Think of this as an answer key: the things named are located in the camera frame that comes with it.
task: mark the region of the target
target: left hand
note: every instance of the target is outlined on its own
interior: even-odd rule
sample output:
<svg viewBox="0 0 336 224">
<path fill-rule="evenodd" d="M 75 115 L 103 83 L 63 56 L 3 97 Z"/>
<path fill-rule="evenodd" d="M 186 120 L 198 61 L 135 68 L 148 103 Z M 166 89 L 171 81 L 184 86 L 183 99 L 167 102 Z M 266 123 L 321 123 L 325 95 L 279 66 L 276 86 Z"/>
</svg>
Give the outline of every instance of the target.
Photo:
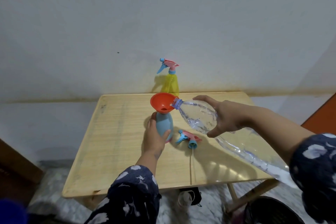
<svg viewBox="0 0 336 224">
<path fill-rule="evenodd" d="M 158 159 L 165 148 L 166 139 L 170 134 L 168 129 L 161 137 L 156 129 L 156 113 L 154 112 L 147 123 L 145 136 L 143 138 L 143 150 L 144 152 L 152 152 L 156 159 Z"/>
</svg>

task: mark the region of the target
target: right hand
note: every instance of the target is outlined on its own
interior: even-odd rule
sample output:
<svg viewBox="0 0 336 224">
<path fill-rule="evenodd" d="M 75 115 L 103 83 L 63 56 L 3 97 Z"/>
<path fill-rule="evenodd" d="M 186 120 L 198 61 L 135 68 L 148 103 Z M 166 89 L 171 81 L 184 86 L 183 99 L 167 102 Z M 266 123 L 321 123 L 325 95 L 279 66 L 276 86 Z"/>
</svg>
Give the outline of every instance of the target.
<svg viewBox="0 0 336 224">
<path fill-rule="evenodd" d="M 250 122 L 251 109 L 254 107 L 228 100 L 219 102 L 207 95 L 198 95 L 193 100 L 207 102 L 217 112 L 217 125 L 207 133 L 207 136 L 211 138 L 224 132 L 233 132 L 247 127 Z"/>
</svg>

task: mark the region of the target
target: orange funnel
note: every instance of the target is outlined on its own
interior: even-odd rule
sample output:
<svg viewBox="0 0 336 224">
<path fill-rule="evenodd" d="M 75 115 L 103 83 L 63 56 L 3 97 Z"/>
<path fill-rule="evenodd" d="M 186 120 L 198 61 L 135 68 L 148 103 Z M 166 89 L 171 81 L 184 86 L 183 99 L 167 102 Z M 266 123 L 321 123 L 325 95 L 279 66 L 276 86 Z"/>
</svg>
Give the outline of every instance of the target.
<svg viewBox="0 0 336 224">
<path fill-rule="evenodd" d="M 150 99 L 151 106 L 159 113 L 168 113 L 174 109 L 171 104 L 178 98 L 170 93 L 157 93 Z"/>
</svg>

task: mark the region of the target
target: detached spray head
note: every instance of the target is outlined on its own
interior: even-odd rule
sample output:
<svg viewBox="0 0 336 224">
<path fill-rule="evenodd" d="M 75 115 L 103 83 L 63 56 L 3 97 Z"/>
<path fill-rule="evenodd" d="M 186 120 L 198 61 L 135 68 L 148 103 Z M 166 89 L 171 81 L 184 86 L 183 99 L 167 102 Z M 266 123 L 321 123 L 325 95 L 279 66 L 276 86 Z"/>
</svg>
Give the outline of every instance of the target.
<svg viewBox="0 0 336 224">
<path fill-rule="evenodd" d="M 176 71 L 175 71 L 175 67 L 178 67 L 179 65 L 176 64 L 174 61 L 171 61 L 171 60 L 167 60 L 167 59 L 160 59 L 160 61 L 162 62 L 162 65 L 160 67 L 160 69 L 158 70 L 157 74 L 158 73 L 161 73 L 163 69 L 169 67 L 169 71 L 168 73 L 170 74 L 175 74 Z"/>
</svg>

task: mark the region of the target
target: hand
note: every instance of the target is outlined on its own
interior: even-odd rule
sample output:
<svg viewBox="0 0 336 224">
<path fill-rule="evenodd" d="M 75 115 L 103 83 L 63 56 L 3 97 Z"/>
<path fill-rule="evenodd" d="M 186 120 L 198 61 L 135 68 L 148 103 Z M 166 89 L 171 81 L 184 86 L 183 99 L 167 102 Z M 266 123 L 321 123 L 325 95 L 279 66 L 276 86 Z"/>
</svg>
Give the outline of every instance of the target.
<svg viewBox="0 0 336 224">
<path fill-rule="evenodd" d="M 193 99 L 207 102 L 217 112 L 217 125 L 207 133 L 207 136 L 211 138 L 217 137 L 224 132 L 232 132 L 247 127 L 251 109 L 254 107 L 228 100 L 219 102 L 207 95 L 199 95 Z"/>
<path fill-rule="evenodd" d="M 156 113 L 154 112 L 147 123 L 145 136 L 143 139 L 144 152 L 152 152 L 156 159 L 158 159 L 165 148 L 166 139 L 170 134 L 168 129 L 161 137 L 156 129 Z"/>
</svg>

